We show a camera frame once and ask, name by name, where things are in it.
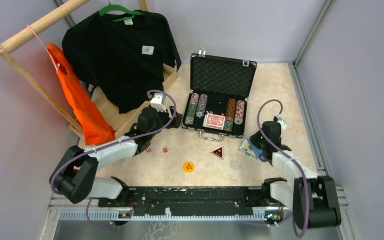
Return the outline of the blue playing card box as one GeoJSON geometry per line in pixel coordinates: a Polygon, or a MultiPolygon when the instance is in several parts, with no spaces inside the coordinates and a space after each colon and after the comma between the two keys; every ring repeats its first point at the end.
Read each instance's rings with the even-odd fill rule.
{"type": "Polygon", "coordinates": [[[239,150],[245,155],[255,158],[257,160],[260,159],[260,154],[262,153],[262,151],[255,145],[253,145],[248,138],[245,138],[243,140],[242,144],[239,147],[239,150]]]}

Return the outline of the black aluminium poker case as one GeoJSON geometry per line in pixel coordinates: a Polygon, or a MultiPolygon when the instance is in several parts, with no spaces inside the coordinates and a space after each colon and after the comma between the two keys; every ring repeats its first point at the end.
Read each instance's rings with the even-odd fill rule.
{"type": "Polygon", "coordinates": [[[190,91],[182,120],[182,128],[200,134],[219,135],[224,138],[242,139],[245,135],[248,100],[258,64],[252,60],[234,59],[204,54],[202,51],[190,57],[190,91]],[[186,114],[193,93],[208,95],[203,117],[195,116],[193,124],[185,124],[186,114]],[[206,115],[225,116],[229,99],[244,101],[244,119],[241,125],[233,124],[232,132],[204,127],[206,115]]]}

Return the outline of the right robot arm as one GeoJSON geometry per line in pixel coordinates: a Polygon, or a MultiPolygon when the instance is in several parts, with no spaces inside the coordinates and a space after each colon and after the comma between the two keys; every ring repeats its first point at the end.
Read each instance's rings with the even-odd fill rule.
{"type": "Polygon", "coordinates": [[[267,179],[265,192],[270,200],[291,209],[296,228],[305,232],[342,224],[334,179],[321,176],[298,161],[292,150],[282,143],[280,123],[264,122],[250,140],[260,151],[259,159],[284,175],[283,178],[267,179]]]}

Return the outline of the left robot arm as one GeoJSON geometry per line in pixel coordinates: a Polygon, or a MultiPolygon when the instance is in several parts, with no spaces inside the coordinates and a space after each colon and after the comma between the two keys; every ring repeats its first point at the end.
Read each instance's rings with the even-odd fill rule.
{"type": "Polygon", "coordinates": [[[85,199],[120,198],[127,185],[117,177],[97,177],[98,171],[145,152],[157,134],[164,129],[178,129],[182,120],[183,115],[173,106],[169,112],[159,112],[149,106],[119,139],[86,149],[77,145],[70,147],[49,179],[51,190],[73,204],[85,199]]]}

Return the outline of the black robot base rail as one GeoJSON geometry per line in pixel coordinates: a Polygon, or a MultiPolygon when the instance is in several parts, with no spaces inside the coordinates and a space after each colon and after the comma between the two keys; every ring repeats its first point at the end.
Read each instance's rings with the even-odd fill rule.
{"type": "Polygon", "coordinates": [[[133,208],[133,215],[174,217],[251,216],[254,209],[280,211],[281,203],[263,187],[127,187],[116,199],[100,198],[100,208],[133,208]]]}

